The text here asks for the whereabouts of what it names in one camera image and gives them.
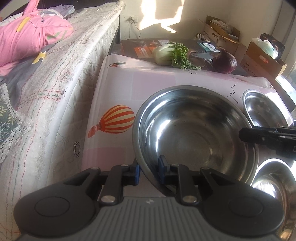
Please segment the white plastic bag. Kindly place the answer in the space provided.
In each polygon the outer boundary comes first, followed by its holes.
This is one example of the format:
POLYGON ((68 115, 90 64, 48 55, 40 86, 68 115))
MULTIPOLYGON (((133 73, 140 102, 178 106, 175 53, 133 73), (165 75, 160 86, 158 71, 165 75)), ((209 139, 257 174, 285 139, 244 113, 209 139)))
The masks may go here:
POLYGON ((261 48, 267 55, 271 56, 273 59, 278 57, 278 51, 268 40, 261 40, 260 38, 252 38, 252 42, 261 48))

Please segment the dark low side table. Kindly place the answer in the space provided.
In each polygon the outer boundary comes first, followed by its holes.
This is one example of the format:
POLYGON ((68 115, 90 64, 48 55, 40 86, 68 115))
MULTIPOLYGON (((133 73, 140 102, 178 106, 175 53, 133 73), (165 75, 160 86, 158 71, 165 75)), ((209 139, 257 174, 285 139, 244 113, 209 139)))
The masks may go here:
POLYGON ((204 69, 222 72, 217 62, 229 53, 211 42, 199 40, 173 41, 164 39, 122 40, 114 45, 112 54, 119 54, 139 60, 180 69, 204 69))

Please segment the balloon patterned tablecloth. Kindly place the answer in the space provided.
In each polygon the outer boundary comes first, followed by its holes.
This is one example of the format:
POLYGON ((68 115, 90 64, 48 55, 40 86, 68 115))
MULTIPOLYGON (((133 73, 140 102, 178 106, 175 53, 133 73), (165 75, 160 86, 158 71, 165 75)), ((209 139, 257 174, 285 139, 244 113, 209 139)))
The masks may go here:
POLYGON ((212 90, 238 108, 243 107, 243 92, 254 89, 271 98, 288 122, 292 120, 280 96, 263 77, 161 67, 110 55, 104 60, 92 100, 82 170, 98 166, 108 171, 115 165, 130 164, 135 158, 132 128, 140 106, 154 93, 179 85, 212 90))

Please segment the small steel bowl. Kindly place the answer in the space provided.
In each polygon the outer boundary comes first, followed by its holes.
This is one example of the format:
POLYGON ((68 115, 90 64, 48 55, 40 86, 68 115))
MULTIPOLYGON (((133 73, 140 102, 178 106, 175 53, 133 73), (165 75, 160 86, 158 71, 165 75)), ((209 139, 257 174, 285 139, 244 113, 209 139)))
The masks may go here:
POLYGON ((252 126, 264 128, 288 127, 278 106, 265 94, 249 89, 242 97, 243 112, 252 126))

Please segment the pink clothing on bed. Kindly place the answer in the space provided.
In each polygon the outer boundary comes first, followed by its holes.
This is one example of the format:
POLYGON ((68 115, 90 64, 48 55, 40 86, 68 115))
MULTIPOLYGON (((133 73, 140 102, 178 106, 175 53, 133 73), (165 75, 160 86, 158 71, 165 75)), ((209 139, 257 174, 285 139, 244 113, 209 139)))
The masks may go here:
POLYGON ((23 58, 39 55, 41 49, 70 36, 73 27, 54 9, 38 9, 29 1, 22 14, 1 22, 1 76, 23 58))

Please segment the white wall socket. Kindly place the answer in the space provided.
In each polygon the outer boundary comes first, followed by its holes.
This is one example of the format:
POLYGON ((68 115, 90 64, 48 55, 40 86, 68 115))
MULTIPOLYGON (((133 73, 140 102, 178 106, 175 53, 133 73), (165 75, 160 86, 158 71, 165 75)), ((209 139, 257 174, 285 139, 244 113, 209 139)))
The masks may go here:
POLYGON ((130 16, 128 21, 131 23, 131 24, 137 24, 138 23, 138 16, 130 16))

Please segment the open cardboard box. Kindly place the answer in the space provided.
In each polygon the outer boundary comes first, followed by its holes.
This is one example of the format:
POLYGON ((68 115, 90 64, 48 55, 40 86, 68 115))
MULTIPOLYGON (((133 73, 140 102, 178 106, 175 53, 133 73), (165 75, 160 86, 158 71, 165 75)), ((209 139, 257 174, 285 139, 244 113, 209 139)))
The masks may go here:
POLYGON ((227 33, 226 30, 221 28, 218 24, 213 22, 220 19, 207 16, 206 21, 198 21, 203 25, 202 34, 205 35, 216 46, 224 48, 229 53, 240 59, 240 56, 244 56, 247 51, 247 47, 240 42, 240 31, 230 26, 231 33, 227 33))

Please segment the purple red cabbage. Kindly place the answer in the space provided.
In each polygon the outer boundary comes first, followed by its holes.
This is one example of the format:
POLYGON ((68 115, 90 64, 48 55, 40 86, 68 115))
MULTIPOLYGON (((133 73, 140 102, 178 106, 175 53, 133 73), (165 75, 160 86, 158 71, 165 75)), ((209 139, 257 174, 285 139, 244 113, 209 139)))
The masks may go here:
POLYGON ((230 74, 232 73, 237 67, 237 60, 236 58, 227 52, 224 48, 218 48, 220 51, 213 60, 212 66, 214 71, 223 73, 223 74, 230 74))

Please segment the white quilted mattress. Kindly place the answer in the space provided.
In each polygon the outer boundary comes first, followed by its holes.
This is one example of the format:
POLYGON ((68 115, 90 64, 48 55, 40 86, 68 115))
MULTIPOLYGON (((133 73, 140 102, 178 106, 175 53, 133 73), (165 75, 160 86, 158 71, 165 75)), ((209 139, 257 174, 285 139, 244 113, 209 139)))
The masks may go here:
POLYGON ((1 161, 1 240, 16 240, 16 203, 80 171, 92 97, 119 30, 123 1, 74 11, 73 33, 6 79, 21 133, 1 161))

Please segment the brown cardboard box with bags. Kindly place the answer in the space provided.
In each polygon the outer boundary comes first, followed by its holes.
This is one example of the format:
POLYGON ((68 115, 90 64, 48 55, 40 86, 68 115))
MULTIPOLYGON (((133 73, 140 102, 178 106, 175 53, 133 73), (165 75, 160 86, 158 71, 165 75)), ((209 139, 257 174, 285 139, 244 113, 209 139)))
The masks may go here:
POLYGON ((250 42, 247 51, 240 62, 240 66, 250 75, 266 78, 277 78, 283 74, 287 64, 284 61, 274 60, 254 42, 250 42))

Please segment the black bag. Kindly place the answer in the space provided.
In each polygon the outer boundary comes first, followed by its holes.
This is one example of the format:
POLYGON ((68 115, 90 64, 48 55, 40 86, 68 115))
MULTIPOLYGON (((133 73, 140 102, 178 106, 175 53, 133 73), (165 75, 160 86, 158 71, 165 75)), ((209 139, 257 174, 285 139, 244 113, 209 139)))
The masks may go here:
POLYGON ((277 51, 277 57, 275 58, 275 60, 278 61, 285 50, 285 45, 282 42, 278 41, 275 37, 267 33, 262 33, 260 35, 260 40, 270 42, 273 48, 277 51))

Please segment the large steel bowl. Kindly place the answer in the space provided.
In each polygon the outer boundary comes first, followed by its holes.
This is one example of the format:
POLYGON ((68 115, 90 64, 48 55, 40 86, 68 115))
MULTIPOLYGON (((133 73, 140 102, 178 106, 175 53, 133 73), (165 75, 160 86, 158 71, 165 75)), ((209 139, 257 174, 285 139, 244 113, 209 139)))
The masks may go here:
POLYGON ((250 184, 258 148, 241 141, 242 128, 251 124, 224 96, 191 85, 169 87, 150 96, 137 111, 132 129, 135 158, 158 189, 161 155, 169 164, 183 164, 192 171, 209 167, 250 184))

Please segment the green leafy cabbage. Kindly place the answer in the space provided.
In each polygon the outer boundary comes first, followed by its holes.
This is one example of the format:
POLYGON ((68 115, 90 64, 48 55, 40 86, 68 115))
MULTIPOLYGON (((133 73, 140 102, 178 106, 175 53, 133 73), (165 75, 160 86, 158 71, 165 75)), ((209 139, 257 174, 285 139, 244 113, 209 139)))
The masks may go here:
POLYGON ((178 69, 201 70, 200 66, 193 65, 187 57, 189 49, 182 43, 169 42, 166 45, 152 50, 152 57, 156 64, 172 66, 178 69))

